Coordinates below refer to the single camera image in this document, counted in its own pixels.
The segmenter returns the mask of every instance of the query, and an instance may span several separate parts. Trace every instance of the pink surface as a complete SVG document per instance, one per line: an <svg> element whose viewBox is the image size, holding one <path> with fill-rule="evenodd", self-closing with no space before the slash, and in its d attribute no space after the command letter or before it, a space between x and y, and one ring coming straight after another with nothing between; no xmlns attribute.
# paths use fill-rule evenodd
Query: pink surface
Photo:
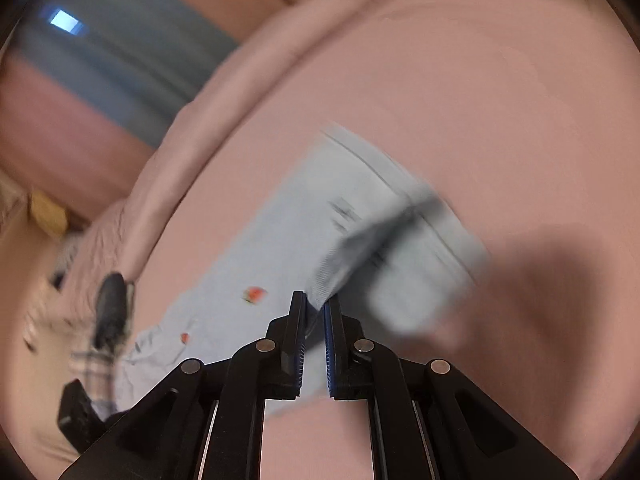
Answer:
<svg viewBox="0 0 640 480"><path fill-rule="evenodd" d="M120 261L143 270L135 329L196 283L335 121L431 182L494 256L404 354L449 358L597 478L640 408L638 102L632 41L563 0L309 0L212 79L136 184ZM357 404L268 420L262 478L371 478L363 434Z"/></svg>

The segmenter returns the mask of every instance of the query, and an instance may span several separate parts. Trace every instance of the light blue cloth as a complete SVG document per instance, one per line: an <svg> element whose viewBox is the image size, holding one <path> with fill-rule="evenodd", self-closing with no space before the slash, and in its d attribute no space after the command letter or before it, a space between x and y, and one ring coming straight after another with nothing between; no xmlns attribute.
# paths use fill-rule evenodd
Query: light blue cloth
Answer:
<svg viewBox="0 0 640 480"><path fill-rule="evenodd" d="M140 333L118 366L117 407L133 406L184 359L224 360L264 337L270 320L287 314L294 290L308 293L316 314L341 289L344 313L389 343L433 319L483 259L482 245L428 184L332 128L200 283ZM255 304L244 299L252 286L265 290ZM302 396L326 387L314 321Z"/></svg>

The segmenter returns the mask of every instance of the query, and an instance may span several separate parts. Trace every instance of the bright blue light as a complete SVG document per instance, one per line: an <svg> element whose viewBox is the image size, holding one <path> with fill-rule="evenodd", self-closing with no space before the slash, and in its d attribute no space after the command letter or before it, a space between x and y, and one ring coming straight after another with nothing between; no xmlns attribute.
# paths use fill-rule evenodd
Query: bright blue light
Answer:
<svg viewBox="0 0 640 480"><path fill-rule="evenodd" d="M67 14L64 10L59 10L49 20L51 25L67 31L69 34L76 36L82 29L82 23L76 20L71 14Z"/></svg>

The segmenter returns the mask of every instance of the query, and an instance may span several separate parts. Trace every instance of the silver screw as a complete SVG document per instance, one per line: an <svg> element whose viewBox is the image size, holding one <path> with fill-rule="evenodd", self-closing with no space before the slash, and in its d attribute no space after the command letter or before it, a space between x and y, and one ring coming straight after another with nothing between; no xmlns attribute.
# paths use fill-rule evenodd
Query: silver screw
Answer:
<svg viewBox="0 0 640 480"><path fill-rule="evenodd" d="M358 339L353 346L355 346L358 352L371 352L374 344L373 341L369 341L368 339Z"/></svg>
<svg viewBox="0 0 640 480"><path fill-rule="evenodd" d="M180 370L185 374L194 374L200 370L200 362L197 359L187 359L180 366Z"/></svg>
<svg viewBox="0 0 640 480"><path fill-rule="evenodd" d="M274 348L276 348L276 343L274 343L271 339L260 339L255 344L258 352L271 352Z"/></svg>
<svg viewBox="0 0 640 480"><path fill-rule="evenodd" d="M436 359L435 361L431 362L431 370L433 370L437 374L444 375L449 373L449 371L451 370L451 365L443 359Z"/></svg>

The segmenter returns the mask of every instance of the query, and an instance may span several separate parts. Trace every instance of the pink mattress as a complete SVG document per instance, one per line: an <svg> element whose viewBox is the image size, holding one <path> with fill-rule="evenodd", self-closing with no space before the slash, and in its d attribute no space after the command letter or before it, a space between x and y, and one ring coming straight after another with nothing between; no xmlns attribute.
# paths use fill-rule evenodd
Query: pink mattress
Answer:
<svg viewBox="0 0 640 480"><path fill-rule="evenodd" d="M130 202L146 200L155 223L127 221L124 208L118 266L142 272L135 331L339 123L433 184L493 257L452 316L402 354L450 359L581 479L597 478L640 413L640 56L608 27L564 0L308 0L288 11L232 56L145 168ZM209 151L184 135L202 141L222 123ZM175 188L164 168L178 159L194 167ZM372 478L363 405L318 399L267 420L262 478Z"/></svg>

